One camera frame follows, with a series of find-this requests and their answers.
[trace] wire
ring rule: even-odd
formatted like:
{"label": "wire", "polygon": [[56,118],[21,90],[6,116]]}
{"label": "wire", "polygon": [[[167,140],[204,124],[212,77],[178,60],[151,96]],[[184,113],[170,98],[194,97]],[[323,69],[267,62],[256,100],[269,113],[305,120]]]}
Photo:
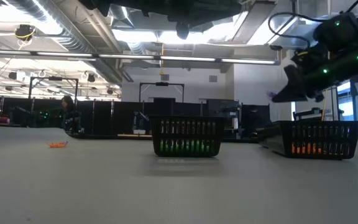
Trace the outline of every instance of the wire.
{"label": "wire", "polygon": [[272,26],[270,25],[271,22],[272,22],[272,19],[276,16],[282,16],[282,15],[289,15],[289,16],[297,16],[297,17],[300,17],[300,18],[304,18],[304,19],[307,19],[309,21],[315,21],[315,22],[325,22],[326,19],[313,19],[311,17],[308,17],[308,16],[305,16],[305,15],[301,15],[301,14],[297,14],[297,13],[294,13],[294,12],[279,12],[279,13],[276,13],[276,14],[273,14],[272,16],[270,16],[270,18],[268,19],[268,28],[270,29],[270,31],[272,33],[274,33],[275,35],[278,35],[280,37],[286,37],[286,38],[296,38],[296,39],[300,39],[300,40],[303,40],[307,43],[307,47],[305,50],[307,50],[308,48],[310,48],[311,44],[310,44],[310,41],[304,37],[301,37],[301,36],[298,36],[298,35],[285,35],[285,34],[279,34],[278,32],[275,32],[272,28]]}
{"label": "wire", "polygon": [[[19,49],[18,50],[22,50],[22,48],[24,47],[25,45],[24,45],[24,42],[23,42],[23,44],[19,47]],[[12,60],[13,58],[10,58],[5,64],[4,64],[4,66],[2,66],[2,68],[0,68],[0,71],[2,71],[4,68],[4,71],[2,72],[2,74],[7,70],[7,65],[9,64],[9,62],[11,62],[11,60]]]}
{"label": "wire", "polygon": [[351,12],[357,6],[357,4],[358,4],[358,0],[355,3],[353,3],[353,5],[346,12]]}

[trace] wall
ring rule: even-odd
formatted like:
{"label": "wall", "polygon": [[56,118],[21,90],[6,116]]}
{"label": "wall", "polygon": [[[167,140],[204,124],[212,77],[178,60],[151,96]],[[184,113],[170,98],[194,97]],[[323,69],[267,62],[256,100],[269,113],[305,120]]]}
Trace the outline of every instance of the wall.
{"label": "wall", "polygon": [[272,121],[291,120],[291,103],[273,103],[268,92],[278,93],[288,82],[283,71],[290,57],[280,66],[234,65],[234,99],[245,105],[270,105]]}
{"label": "wall", "polygon": [[[160,69],[148,68],[126,68],[127,73],[134,79],[134,83],[124,82],[122,84],[122,101],[139,101],[140,82],[160,82]],[[218,69],[192,69],[190,71],[182,68],[164,68],[164,73],[170,75],[169,83],[185,84],[185,103],[199,103],[200,99],[225,99],[225,74]],[[217,83],[210,83],[209,76],[218,76]],[[150,85],[143,94],[141,100],[149,101],[150,98],[165,97],[176,98],[181,102],[181,94],[174,86]]]}
{"label": "wall", "polygon": [[234,100],[234,65],[226,72],[226,99]]}

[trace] orange object in basket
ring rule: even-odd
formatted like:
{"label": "orange object in basket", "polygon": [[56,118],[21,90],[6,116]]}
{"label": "orange object in basket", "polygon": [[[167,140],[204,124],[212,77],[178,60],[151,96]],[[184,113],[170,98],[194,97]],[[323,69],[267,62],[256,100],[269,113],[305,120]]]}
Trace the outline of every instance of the orange object in basket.
{"label": "orange object in basket", "polygon": [[52,147],[52,148],[66,147],[67,144],[68,144],[68,141],[59,142],[59,143],[50,143],[49,147]]}

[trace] plastic basket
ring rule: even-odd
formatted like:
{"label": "plastic basket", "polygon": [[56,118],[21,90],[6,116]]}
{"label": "plastic basket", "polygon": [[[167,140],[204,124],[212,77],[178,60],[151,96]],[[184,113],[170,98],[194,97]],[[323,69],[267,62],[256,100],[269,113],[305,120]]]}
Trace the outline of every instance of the plastic basket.
{"label": "plastic basket", "polygon": [[154,152],[163,157],[213,157],[219,154],[224,118],[151,116]]}
{"label": "plastic basket", "polygon": [[278,121],[257,132],[262,146],[287,157],[351,159],[358,121]]}

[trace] table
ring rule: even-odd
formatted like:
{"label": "table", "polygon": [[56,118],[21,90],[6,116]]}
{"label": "table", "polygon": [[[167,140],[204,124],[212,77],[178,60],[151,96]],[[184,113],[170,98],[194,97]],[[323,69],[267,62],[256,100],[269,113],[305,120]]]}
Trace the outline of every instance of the table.
{"label": "table", "polygon": [[215,159],[162,159],[151,141],[0,127],[0,223],[358,223],[358,148],[321,161],[223,143]]}

